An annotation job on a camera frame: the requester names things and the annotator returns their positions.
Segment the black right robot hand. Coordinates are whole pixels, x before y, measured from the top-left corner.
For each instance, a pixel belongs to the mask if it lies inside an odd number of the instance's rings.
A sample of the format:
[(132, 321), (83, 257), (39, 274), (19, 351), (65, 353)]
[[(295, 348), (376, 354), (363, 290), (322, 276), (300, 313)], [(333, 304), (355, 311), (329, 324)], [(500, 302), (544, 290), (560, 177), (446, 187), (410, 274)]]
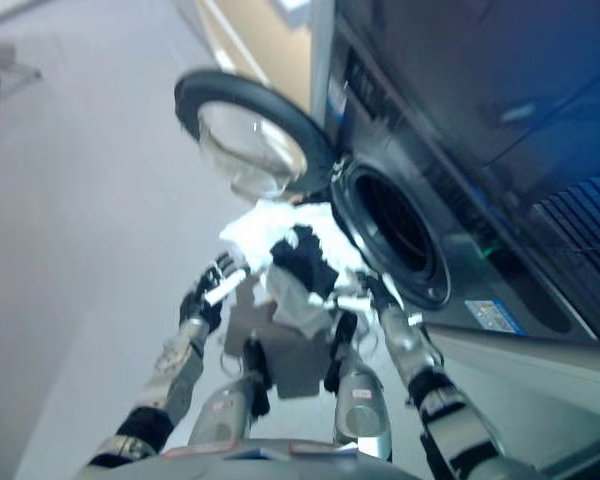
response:
[(404, 300), (389, 273), (355, 271), (350, 280), (344, 287), (333, 286), (326, 293), (310, 291), (305, 295), (307, 307), (315, 310), (321, 321), (320, 330), (334, 330), (344, 314), (373, 317), (378, 325), (391, 319), (399, 325), (412, 326)]

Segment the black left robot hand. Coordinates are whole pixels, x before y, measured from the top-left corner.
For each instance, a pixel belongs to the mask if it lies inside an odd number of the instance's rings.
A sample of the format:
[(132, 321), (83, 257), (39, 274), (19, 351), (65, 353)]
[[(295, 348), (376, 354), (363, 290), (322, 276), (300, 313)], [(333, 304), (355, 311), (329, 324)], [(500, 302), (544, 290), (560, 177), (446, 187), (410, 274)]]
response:
[(233, 290), (229, 278), (236, 272), (248, 273), (249, 267), (239, 265), (228, 251), (222, 252), (203, 271), (184, 295), (179, 307), (179, 325), (201, 320), (214, 332), (221, 323), (222, 302)]

